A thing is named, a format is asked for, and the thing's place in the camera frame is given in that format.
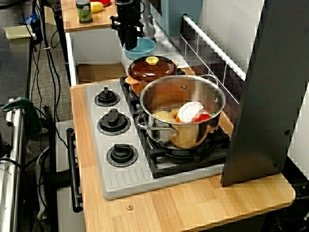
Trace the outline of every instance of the wooden countertop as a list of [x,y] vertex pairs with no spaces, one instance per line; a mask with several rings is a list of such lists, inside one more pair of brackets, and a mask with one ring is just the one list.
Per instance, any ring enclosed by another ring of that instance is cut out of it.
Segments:
[[[284,208],[293,202],[295,191],[282,174],[224,188],[218,175],[105,200],[92,142],[85,86],[71,87],[70,94],[87,232],[201,231]],[[231,131],[233,125],[225,117],[222,114],[220,125]]]
[[79,23],[75,0],[61,0],[61,9],[65,32],[109,27],[112,24],[110,17],[112,15],[117,16],[115,0],[111,0],[111,3],[104,7],[101,12],[93,13],[93,23],[89,24]]

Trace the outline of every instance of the stove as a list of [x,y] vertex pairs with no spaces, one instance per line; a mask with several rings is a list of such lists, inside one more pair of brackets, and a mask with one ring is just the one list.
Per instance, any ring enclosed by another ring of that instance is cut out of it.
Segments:
[[85,87],[101,188],[113,200],[222,173],[229,137],[219,128],[196,149],[173,150],[135,126],[139,97],[124,82]]

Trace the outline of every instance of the black knob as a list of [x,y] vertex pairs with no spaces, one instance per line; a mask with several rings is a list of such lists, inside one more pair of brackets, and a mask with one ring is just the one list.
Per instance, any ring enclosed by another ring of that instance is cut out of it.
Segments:
[[105,87],[104,91],[99,94],[98,101],[103,104],[108,104],[116,101],[116,98],[116,94]]
[[128,125],[127,118],[116,109],[111,109],[101,118],[100,127],[108,132],[117,132],[123,130]]
[[134,152],[130,145],[127,144],[115,144],[111,158],[117,163],[127,163],[134,157]]

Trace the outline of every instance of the blue bowl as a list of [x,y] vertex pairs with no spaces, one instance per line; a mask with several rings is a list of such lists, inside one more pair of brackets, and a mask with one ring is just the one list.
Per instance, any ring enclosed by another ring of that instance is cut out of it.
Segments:
[[147,38],[137,38],[137,46],[130,51],[126,50],[126,44],[124,44],[124,51],[126,57],[135,61],[141,57],[153,55],[155,53],[155,42]]

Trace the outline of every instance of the stainless steel pot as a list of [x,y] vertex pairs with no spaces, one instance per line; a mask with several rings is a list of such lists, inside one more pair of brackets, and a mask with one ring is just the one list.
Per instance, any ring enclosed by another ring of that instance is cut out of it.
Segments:
[[[217,85],[204,77],[214,78]],[[216,114],[207,120],[192,124],[171,123],[153,115],[159,111],[170,112],[189,101],[198,101],[209,112]],[[150,138],[163,147],[182,150],[198,147],[209,134],[218,129],[220,113],[225,106],[225,96],[213,75],[174,75],[160,78],[147,85],[140,94],[140,104],[144,111],[137,116],[136,126],[147,130]]]

